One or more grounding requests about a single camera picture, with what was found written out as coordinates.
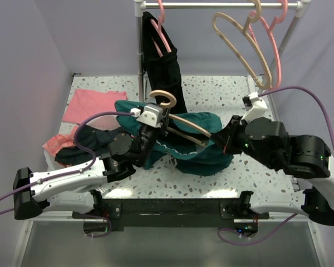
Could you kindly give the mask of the pink folded shirt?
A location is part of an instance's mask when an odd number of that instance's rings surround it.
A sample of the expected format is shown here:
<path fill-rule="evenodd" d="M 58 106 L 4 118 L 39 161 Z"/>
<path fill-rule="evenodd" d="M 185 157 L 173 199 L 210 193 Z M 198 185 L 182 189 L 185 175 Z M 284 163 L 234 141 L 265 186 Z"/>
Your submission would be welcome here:
<path fill-rule="evenodd" d="M 78 88 L 63 115 L 62 121 L 80 124 L 94 114 L 115 111 L 115 102 L 127 100 L 126 92 L 97 92 Z"/>

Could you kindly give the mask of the white laundry basket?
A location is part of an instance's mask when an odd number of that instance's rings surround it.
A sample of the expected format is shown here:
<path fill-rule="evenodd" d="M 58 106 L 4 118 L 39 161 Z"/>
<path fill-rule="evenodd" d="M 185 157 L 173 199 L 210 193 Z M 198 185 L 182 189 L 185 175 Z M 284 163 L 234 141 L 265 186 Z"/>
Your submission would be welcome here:
<path fill-rule="evenodd" d="M 88 126 L 99 130 L 114 130 L 118 128 L 120 125 L 116 120 L 116 116 L 102 116 L 90 121 Z M 63 123 L 63 131 L 59 134 L 69 134 L 72 129 L 77 126 L 74 123 Z M 55 156 L 50 155 L 47 151 L 43 149 L 43 154 L 45 156 L 45 160 L 48 166 L 48 170 L 57 170 L 63 168 L 63 166 L 55 161 Z"/>

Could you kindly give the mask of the coral patterned garment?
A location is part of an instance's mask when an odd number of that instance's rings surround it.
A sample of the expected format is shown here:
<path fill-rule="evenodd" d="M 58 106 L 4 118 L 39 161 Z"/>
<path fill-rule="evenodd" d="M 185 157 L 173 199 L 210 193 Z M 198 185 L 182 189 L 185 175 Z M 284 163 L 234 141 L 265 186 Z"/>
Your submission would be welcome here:
<path fill-rule="evenodd" d="M 50 155 L 55 156 L 60 150 L 68 147 L 74 147 L 74 135 L 78 126 L 75 126 L 69 134 L 57 134 L 50 138 L 45 144 L 43 144 L 43 148 Z"/>

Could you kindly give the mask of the teal green shorts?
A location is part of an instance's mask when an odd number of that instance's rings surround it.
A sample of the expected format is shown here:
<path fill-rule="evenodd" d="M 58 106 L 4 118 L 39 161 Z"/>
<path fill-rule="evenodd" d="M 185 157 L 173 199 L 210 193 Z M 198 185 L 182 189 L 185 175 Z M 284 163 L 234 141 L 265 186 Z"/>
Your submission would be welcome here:
<path fill-rule="evenodd" d="M 114 104 L 117 112 L 129 112 L 132 108 L 145 105 L 141 102 L 126 100 L 119 100 Z M 220 117 L 211 112 L 181 113 L 177 114 L 177 116 L 202 127 L 211 134 L 222 129 Z M 118 116 L 116 119 L 120 126 L 127 130 L 129 134 L 133 136 L 138 134 L 141 124 L 136 121 L 136 118 Z M 167 137 L 160 136 L 158 138 L 146 164 L 143 166 L 144 169 L 151 169 L 154 163 L 166 155 L 170 155 L 174 159 L 176 168 L 179 171 L 200 176 L 215 175 L 232 163 L 233 155 L 224 154 L 223 149 L 220 149 L 214 142 L 209 141 L 206 136 L 199 134 L 197 130 L 175 120 L 169 122 L 169 127 L 203 140 L 203 142 L 206 141 L 207 146 L 198 146 L 196 143 L 179 135 L 168 133 Z"/>

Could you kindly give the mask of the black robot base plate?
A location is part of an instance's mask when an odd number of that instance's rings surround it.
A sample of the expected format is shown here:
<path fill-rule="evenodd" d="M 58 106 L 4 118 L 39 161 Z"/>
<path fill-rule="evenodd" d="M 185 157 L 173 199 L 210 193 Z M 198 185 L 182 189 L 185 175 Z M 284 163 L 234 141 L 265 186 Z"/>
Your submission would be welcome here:
<path fill-rule="evenodd" d="M 237 198 L 103 199 L 94 193 L 94 209 L 72 213 L 73 219 L 108 219 L 113 231 L 125 227 L 224 228 L 234 220 L 269 219 L 269 213 L 250 209 L 251 192 Z"/>

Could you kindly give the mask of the pink empty hanger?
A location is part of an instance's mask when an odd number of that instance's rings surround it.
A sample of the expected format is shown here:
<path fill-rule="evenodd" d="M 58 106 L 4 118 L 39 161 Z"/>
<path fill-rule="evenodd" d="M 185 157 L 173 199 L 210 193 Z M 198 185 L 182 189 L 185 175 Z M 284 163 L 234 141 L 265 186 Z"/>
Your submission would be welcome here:
<path fill-rule="evenodd" d="M 280 55 L 278 52 L 278 47 L 277 47 L 277 43 L 273 34 L 273 30 L 275 25 L 277 24 L 281 24 L 283 22 L 283 20 L 285 19 L 287 12 L 288 12 L 288 1 L 287 0 L 280 0 L 278 1 L 281 5 L 282 5 L 282 13 L 281 15 L 275 16 L 272 20 L 271 25 L 269 25 L 266 21 L 266 19 L 262 16 L 259 17 L 259 21 L 261 22 L 262 26 L 264 27 L 270 44 L 271 44 L 271 48 L 273 50 L 273 55 L 274 55 L 274 60 L 275 60 L 275 64 L 276 64 L 276 78 L 272 77 L 272 82 L 269 86 L 267 86 L 266 90 L 275 90 L 277 89 L 282 82 L 282 65 L 281 65 L 281 59 L 280 59 Z"/>

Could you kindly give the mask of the white metal clothes rack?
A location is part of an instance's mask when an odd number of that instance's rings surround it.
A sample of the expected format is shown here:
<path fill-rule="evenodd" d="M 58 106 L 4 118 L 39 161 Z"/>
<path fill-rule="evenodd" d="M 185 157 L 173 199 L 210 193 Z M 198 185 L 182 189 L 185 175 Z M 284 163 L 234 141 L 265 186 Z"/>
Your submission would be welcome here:
<path fill-rule="evenodd" d="M 164 10 L 165 9 L 216 9 L 216 8 L 236 8 L 236 9 L 254 9 L 254 13 L 247 17 L 245 25 L 242 27 L 240 32 L 248 40 L 248 42 L 253 46 L 260 63 L 262 64 L 264 70 L 264 79 L 260 83 L 257 79 L 256 74 L 250 68 L 250 65 L 244 60 L 239 52 L 231 46 L 233 53 L 239 58 L 240 62 L 243 64 L 245 69 L 249 73 L 254 81 L 254 84 L 257 85 L 260 91 L 268 90 L 279 86 L 282 82 L 282 70 L 281 70 L 281 55 L 289 42 L 292 33 L 295 31 L 300 19 L 304 16 L 308 6 L 311 1 L 298 1 L 296 3 L 289 3 L 288 1 L 278 1 L 277 3 L 261 3 L 260 1 L 248 1 L 247 3 L 163 3 L 162 1 L 157 1 L 156 3 L 148 3 L 146 1 L 134 0 L 134 12 L 136 17 L 136 26 L 137 26 L 137 47 L 139 56 L 139 70 L 137 75 L 138 80 L 138 92 L 139 100 L 144 102 L 146 100 L 146 93 L 144 91 L 144 68 L 143 68 L 143 13 L 147 9 L 160 9 L 161 10 L 161 21 L 158 22 L 158 33 L 161 34 L 161 24 L 164 21 Z M 266 21 L 262 17 L 263 9 L 281 9 L 282 14 L 277 17 L 275 16 L 270 25 L 266 24 Z M 274 39 L 273 29 L 275 25 L 282 23 L 284 18 L 287 15 L 289 9 L 294 9 L 295 14 L 293 20 L 288 27 L 286 34 L 283 37 L 282 43 L 280 46 L 277 46 L 276 40 Z M 250 24 L 261 21 L 264 25 L 264 28 L 269 36 L 271 45 L 274 49 L 274 60 L 269 66 L 264 55 L 262 54 L 259 45 L 254 37 L 254 33 L 251 30 Z"/>

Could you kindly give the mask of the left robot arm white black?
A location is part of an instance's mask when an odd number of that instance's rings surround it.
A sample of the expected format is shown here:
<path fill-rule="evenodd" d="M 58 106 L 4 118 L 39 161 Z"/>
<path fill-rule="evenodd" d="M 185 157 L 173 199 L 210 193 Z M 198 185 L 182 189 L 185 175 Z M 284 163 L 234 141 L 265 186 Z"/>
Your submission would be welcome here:
<path fill-rule="evenodd" d="M 132 176 L 146 164 L 166 128 L 142 125 L 137 134 L 118 134 L 108 152 L 91 161 L 51 172 L 17 171 L 13 183 L 14 218 L 26 220 L 48 211 L 73 211 L 98 218 L 104 204 L 97 187 Z"/>

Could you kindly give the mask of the black shorts on hanger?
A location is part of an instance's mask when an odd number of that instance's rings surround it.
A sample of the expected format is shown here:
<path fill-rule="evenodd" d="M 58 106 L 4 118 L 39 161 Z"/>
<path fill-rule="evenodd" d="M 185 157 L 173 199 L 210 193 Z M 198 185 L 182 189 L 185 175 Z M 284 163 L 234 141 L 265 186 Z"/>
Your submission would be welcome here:
<path fill-rule="evenodd" d="M 151 24 L 151 19 L 158 20 L 149 12 L 143 14 L 143 54 L 144 71 L 148 74 L 151 89 L 164 90 L 171 93 L 177 100 L 176 105 L 170 110 L 173 114 L 186 113 L 181 86 L 181 73 L 178 64 L 177 48 L 173 45 L 164 27 L 162 32 L 166 37 L 171 52 L 167 53 L 157 31 Z"/>

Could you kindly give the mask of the dark navy garment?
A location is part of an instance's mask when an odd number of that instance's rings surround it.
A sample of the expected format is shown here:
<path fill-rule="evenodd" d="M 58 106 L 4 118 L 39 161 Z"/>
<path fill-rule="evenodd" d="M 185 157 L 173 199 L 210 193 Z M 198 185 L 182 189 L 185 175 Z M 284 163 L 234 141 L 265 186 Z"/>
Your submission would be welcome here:
<path fill-rule="evenodd" d="M 108 145 L 124 130 L 123 127 L 119 127 L 114 130 L 103 131 L 85 126 L 78 135 L 78 141 L 82 146 L 92 150 L 97 156 L 101 156 L 109 151 Z M 82 164 L 90 160 L 92 160 L 92 155 L 76 146 L 64 148 L 55 156 L 55 161 L 66 167 Z"/>

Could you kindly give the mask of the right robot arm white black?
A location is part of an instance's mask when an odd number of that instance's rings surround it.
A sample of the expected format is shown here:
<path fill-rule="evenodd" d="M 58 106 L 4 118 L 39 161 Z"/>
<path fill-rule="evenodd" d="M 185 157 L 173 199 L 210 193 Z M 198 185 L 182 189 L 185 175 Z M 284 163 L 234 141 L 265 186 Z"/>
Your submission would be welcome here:
<path fill-rule="evenodd" d="M 307 180 L 312 187 L 283 195 L 243 191 L 229 210 L 242 218 L 254 214 L 300 214 L 318 224 L 334 226 L 334 158 L 323 139 L 289 135 L 282 122 L 265 117 L 251 122 L 233 116 L 210 139 L 225 154 L 246 154 L 263 166 Z"/>

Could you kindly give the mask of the pink hanger holding shorts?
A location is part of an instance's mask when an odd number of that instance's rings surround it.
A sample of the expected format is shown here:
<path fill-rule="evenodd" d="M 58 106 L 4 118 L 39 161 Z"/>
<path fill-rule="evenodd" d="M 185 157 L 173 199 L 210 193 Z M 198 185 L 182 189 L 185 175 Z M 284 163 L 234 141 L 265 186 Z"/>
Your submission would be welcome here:
<path fill-rule="evenodd" d="M 164 36 L 163 32 L 162 32 L 162 25 L 165 19 L 165 11 L 164 11 L 164 7 L 163 7 L 163 2 L 162 0 L 156 0 L 159 9 L 160 9 L 160 15 L 158 17 L 158 22 L 155 22 L 153 19 L 151 19 L 151 24 L 153 25 L 153 27 L 155 28 L 155 30 L 157 31 L 163 45 L 165 46 L 165 49 L 167 51 L 167 53 L 171 52 L 171 48 L 168 44 L 168 41 L 166 39 L 166 37 Z"/>

